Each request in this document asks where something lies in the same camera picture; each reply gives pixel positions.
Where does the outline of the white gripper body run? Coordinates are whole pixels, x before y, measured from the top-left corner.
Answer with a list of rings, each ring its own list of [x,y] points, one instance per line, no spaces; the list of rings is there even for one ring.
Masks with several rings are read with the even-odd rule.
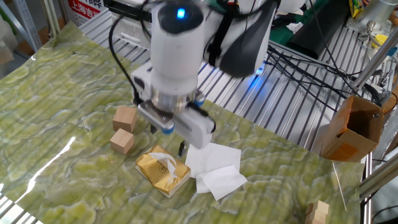
[[[176,96],[162,95],[154,89],[151,75],[150,62],[131,73],[142,100],[137,104],[140,115],[164,134],[176,133],[197,149],[205,147],[212,139],[215,122],[206,112],[200,111],[200,105],[205,102],[201,91],[197,90],[180,103]]]

